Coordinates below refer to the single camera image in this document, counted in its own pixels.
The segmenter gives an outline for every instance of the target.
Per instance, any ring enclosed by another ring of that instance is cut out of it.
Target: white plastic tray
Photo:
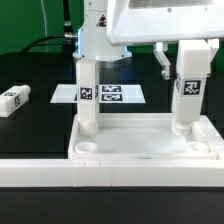
[[[172,134],[171,121],[172,114],[100,114],[98,134],[86,137],[79,133],[78,121],[75,119],[69,156],[71,159],[218,158],[217,146],[209,134],[211,129],[216,131],[207,117],[203,116],[200,122],[195,122],[192,133],[187,136]],[[77,153],[75,147],[82,142],[96,144],[98,152]],[[187,150],[190,142],[206,144],[209,152]]]

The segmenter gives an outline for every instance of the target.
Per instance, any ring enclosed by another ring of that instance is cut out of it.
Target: white plastic base
[[[171,120],[172,114],[100,114],[99,134],[86,138],[75,117],[69,159],[0,160],[0,187],[224,187],[224,141],[207,117],[189,136],[172,135]]]

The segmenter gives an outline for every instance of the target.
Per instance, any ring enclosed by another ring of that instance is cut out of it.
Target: white cube with marker
[[[0,95],[0,117],[8,117],[29,100],[30,87],[13,86]]]

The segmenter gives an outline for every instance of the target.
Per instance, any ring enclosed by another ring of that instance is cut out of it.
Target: printed square pattern
[[[102,92],[121,93],[121,86],[103,86]]]
[[[113,101],[123,101],[122,94],[102,94],[102,101],[113,102]]]
[[[93,100],[93,89],[80,87],[80,99],[81,100]]]
[[[200,80],[185,81],[183,95],[197,96],[200,95],[200,92],[201,92]]]

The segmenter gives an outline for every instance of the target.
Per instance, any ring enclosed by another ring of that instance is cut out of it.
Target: metal bracket
[[[153,53],[160,65],[163,66],[161,72],[163,79],[168,80],[170,79],[170,62],[164,53],[164,51],[168,50],[168,44],[165,42],[156,42],[153,46]]]

